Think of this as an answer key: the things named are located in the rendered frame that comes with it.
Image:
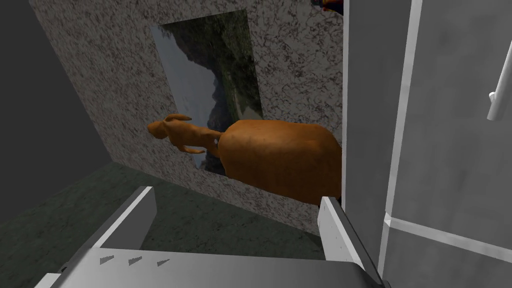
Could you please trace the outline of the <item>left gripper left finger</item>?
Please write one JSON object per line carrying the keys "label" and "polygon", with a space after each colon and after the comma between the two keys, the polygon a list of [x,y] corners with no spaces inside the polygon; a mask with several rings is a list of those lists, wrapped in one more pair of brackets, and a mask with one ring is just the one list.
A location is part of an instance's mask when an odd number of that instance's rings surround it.
{"label": "left gripper left finger", "polygon": [[139,250],[157,214],[155,189],[141,186],[100,229],[93,248]]}

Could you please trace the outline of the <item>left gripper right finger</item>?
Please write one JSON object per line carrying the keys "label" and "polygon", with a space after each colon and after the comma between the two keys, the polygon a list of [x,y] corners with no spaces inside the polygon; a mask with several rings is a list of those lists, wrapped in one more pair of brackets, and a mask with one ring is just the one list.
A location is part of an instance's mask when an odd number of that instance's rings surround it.
{"label": "left gripper right finger", "polygon": [[377,285],[384,281],[340,204],[322,197],[317,217],[325,260],[357,264]]}

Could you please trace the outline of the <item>brown animal statue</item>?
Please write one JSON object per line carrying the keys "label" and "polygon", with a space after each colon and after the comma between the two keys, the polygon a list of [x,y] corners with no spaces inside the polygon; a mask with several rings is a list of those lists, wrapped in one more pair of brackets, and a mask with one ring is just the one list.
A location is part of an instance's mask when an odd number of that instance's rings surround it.
{"label": "brown animal statue", "polygon": [[220,132],[175,113],[147,129],[181,152],[210,152],[227,177],[249,186],[316,206],[323,197],[342,199],[342,147],[319,124],[241,119]]}

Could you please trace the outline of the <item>grey refrigerator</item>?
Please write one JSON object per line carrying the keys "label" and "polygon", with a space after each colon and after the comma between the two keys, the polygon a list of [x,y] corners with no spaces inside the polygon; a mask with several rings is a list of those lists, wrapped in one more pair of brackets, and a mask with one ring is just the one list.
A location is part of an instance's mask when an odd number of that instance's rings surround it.
{"label": "grey refrigerator", "polygon": [[512,288],[512,0],[347,0],[343,207],[391,288]]}

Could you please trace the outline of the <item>landscape window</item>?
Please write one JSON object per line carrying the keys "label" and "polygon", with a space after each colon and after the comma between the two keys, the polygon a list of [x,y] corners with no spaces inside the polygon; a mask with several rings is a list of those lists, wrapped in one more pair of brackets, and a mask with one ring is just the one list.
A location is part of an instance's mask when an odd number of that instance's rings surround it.
{"label": "landscape window", "polygon": [[224,164],[234,124],[263,117],[246,12],[158,25],[151,33],[178,111],[148,131],[193,155],[197,167],[232,178]]}

